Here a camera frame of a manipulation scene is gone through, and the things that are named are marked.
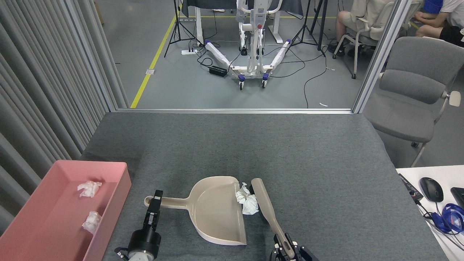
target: white tissue paper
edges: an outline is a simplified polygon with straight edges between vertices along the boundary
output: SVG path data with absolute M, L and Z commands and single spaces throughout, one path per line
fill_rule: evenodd
M 89 216 L 85 220 L 85 222 L 82 224 L 82 227 L 92 233 L 92 235 L 95 235 L 95 231 L 98 228 L 98 225 L 100 224 L 100 219 L 102 217 L 95 211 L 91 211 L 89 213 Z
M 102 185 L 101 182 L 93 182 L 93 181 L 87 181 L 86 183 L 82 183 L 79 186 L 77 186 L 77 190 L 84 189 L 82 193 L 79 195 L 79 197 L 82 196 L 89 196 L 93 197 L 98 191 L 98 188 Z
M 258 201 L 255 195 L 251 195 L 250 191 L 246 188 L 246 183 L 242 183 L 242 188 L 239 189 L 235 196 L 237 202 L 243 204 L 242 213 L 244 215 L 253 215 L 258 212 Z

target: pink tray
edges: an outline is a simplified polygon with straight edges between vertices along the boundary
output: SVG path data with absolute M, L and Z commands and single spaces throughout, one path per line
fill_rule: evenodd
M 79 197 L 87 180 L 102 186 Z M 131 186 L 127 164 L 58 160 L 0 237 L 2 261 L 99 261 Z M 90 211 L 101 216 L 95 235 L 82 228 Z

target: small electronic device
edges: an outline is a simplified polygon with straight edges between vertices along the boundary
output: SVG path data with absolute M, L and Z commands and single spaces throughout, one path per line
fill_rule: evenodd
M 423 177 L 420 179 L 420 186 L 424 196 L 431 202 L 443 201 L 443 189 L 440 184 L 432 178 Z
M 405 177 L 403 177 L 403 175 L 401 175 L 400 173 L 398 173 L 398 175 L 400 176 L 401 180 L 403 181 L 403 184 L 409 191 L 409 194 L 411 195 L 412 199 L 417 204 L 419 200 L 421 200 L 424 196 L 414 186 L 412 186 L 411 183 L 409 183 L 409 181 L 405 179 Z
M 227 70 L 213 65 L 209 67 L 209 73 L 217 75 L 219 77 L 224 77 L 227 75 Z
M 464 188 L 451 188 L 451 194 L 453 194 L 454 199 L 458 205 L 464 208 Z

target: white desk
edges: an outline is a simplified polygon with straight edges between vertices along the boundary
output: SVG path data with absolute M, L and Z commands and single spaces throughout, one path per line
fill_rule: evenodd
M 419 180 L 423 177 L 429 177 L 436 180 L 442 187 L 444 194 L 443 201 L 438 203 L 438 209 L 440 210 L 440 212 L 447 203 L 456 204 L 456 200 L 451 194 L 450 189 L 452 187 L 464 188 L 464 165 L 403 168 L 396 170 L 398 173 L 402 174 L 409 181 L 409 183 L 411 183 L 422 194 L 424 194 L 424 192 L 420 187 Z M 428 211 L 437 212 L 435 203 L 428 201 L 425 197 L 420 200 L 420 203 Z M 450 261 L 464 260 L 464 251 L 460 250 L 458 247 L 452 244 L 448 239 L 445 238 L 443 234 L 436 231 L 430 224 L 429 227 Z M 456 236 L 462 243 L 464 243 L 463 233 L 460 233 Z

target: black shoe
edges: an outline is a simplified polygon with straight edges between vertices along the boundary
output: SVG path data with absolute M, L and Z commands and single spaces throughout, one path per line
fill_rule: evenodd
M 335 45 L 329 45 L 327 47 L 327 51 L 331 53 L 335 53 L 335 49 L 337 49 L 338 44 Z M 340 49 L 338 49 L 337 56 L 341 57 L 345 55 L 345 48 L 343 46 L 340 46 Z

